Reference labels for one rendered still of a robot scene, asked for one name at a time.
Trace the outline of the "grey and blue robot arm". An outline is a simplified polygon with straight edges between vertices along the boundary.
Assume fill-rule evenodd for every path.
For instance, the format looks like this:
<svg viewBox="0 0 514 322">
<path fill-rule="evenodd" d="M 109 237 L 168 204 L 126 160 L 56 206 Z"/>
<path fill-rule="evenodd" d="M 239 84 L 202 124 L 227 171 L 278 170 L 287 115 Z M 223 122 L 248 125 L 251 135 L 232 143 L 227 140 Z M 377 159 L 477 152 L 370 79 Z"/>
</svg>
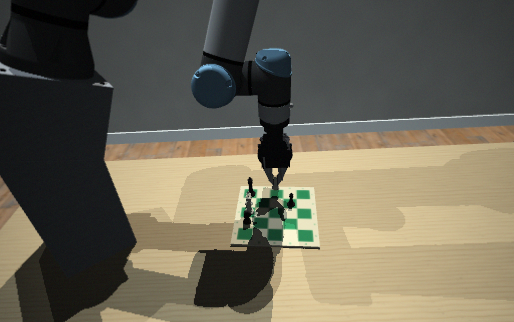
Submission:
<svg viewBox="0 0 514 322">
<path fill-rule="evenodd" d="M 89 15 L 119 18 L 136 4 L 137 0 L 11 0 L 0 62 L 46 77 L 90 79 L 95 65 Z M 244 61 L 258 4 L 259 0 L 213 0 L 191 90 L 207 108 L 225 106 L 235 96 L 258 95 L 259 118 L 275 128 L 290 117 L 293 107 L 291 56 L 286 50 L 269 48 L 259 51 L 255 60 Z"/>
</svg>

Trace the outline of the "green and cream chessboard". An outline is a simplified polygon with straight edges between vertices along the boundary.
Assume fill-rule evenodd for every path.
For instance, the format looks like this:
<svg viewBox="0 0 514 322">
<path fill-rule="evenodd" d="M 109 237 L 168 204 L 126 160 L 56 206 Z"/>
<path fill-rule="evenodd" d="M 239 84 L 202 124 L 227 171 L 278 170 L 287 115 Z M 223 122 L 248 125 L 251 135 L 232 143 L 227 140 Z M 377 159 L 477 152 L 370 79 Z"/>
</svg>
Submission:
<svg viewBox="0 0 514 322">
<path fill-rule="evenodd" d="M 314 187 L 252 187 L 251 223 L 243 223 L 249 186 L 241 186 L 231 245 L 320 248 Z M 287 205 L 291 192 L 293 207 Z"/>
</svg>

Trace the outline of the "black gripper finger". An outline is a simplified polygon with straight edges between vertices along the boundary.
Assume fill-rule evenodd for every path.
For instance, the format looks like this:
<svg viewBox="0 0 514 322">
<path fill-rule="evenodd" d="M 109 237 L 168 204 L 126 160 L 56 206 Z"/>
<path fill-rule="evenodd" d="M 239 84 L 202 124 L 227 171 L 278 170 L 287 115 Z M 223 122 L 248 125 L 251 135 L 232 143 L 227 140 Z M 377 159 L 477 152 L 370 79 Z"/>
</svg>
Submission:
<svg viewBox="0 0 514 322">
<path fill-rule="evenodd" d="M 293 156 L 293 153 L 292 153 L 292 143 L 290 143 L 290 161 L 292 159 L 292 156 Z M 280 184 L 281 182 L 281 177 L 282 177 L 282 181 L 283 181 L 283 177 L 285 175 L 287 171 L 287 168 L 282 168 L 282 173 L 281 173 L 281 168 L 278 168 L 278 174 L 277 174 L 277 185 Z"/>
<path fill-rule="evenodd" d="M 265 154 L 262 152 L 263 156 L 263 170 L 268 177 L 268 180 L 271 182 L 271 184 L 274 186 L 274 175 L 273 175 L 273 169 L 270 168 L 270 179 L 269 179 L 269 168 L 265 168 Z M 261 144 L 258 144 L 258 160 L 261 162 Z"/>
</svg>

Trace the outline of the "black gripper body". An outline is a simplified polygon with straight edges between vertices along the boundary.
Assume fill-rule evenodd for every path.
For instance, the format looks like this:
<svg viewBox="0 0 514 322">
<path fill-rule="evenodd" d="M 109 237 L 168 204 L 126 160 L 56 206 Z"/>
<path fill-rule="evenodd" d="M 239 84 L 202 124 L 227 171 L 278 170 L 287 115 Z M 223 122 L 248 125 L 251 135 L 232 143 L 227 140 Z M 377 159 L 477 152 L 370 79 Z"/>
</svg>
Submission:
<svg viewBox="0 0 514 322">
<path fill-rule="evenodd" d="M 260 138 L 261 152 L 265 154 L 265 168 L 290 168 L 290 137 L 287 136 L 286 133 L 283 133 L 283 128 L 286 127 L 289 122 L 290 117 L 285 122 L 275 124 L 276 127 L 274 128 L 273 124 L 271 125 L 260 119 L 261 126 L 267 128 L 268 134 L 268 137 L 267 134 L 263 134 Z M 273 130 L 271 130 L 271 128 Z M 276 134 L 276 147 L 275 133 L 282 133 Z"/>
</svg>

